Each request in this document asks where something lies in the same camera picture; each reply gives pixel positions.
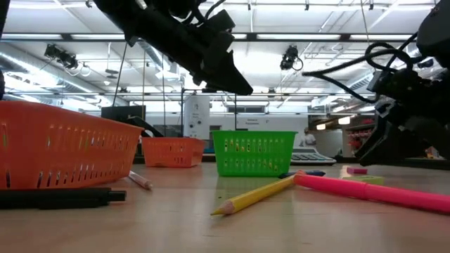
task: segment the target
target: pink highlighter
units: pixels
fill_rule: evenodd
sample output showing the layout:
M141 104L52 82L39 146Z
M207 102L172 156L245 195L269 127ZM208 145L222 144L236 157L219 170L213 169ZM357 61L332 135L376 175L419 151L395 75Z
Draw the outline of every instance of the pink highlighter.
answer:
M376 186L364 182L330 179L304 174L296 174L294 182L299 186L320 190L326 193L450 213L450 196L446 195L422 193L414 190Z

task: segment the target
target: desk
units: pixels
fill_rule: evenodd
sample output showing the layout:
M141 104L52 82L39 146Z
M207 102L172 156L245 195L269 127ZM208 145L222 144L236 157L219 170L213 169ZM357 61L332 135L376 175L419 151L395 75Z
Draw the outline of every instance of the desk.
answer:
M346 176L345 167L320 169ZM219 178L215 164L134 171L154 191L129 179L107 186L127 201L98 209L0 211L2 252L448 252L450 217L292 187L232 216L209 213L229 197L275 179ZM450 173L369 167L387 186L450 195Z

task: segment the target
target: green plastic basket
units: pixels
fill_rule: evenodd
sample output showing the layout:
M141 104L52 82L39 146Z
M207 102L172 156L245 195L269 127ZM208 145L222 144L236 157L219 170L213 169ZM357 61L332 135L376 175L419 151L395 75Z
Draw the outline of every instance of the green plastic basket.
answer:
M213 131L220 176L279 176L287 173L294 131Z

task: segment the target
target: computer monitor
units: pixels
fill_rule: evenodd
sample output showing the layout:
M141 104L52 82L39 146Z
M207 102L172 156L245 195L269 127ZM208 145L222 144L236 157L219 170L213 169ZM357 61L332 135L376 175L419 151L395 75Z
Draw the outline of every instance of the computer monitor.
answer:
M133 106L115 106L101 108L101 117L105 119L111 119L118 122L126 122L130 116L137 116L146 120L146 106L133 105Z

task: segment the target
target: orange plastic basket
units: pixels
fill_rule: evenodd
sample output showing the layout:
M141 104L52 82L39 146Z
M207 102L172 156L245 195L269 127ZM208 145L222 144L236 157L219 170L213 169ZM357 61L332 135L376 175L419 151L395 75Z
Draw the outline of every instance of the orange plastic basket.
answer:
M147 167L189 168L199 165L205 142L196 138L142 138Z
M0 102L0 189L78 188L129 174L141 128L50 105Z

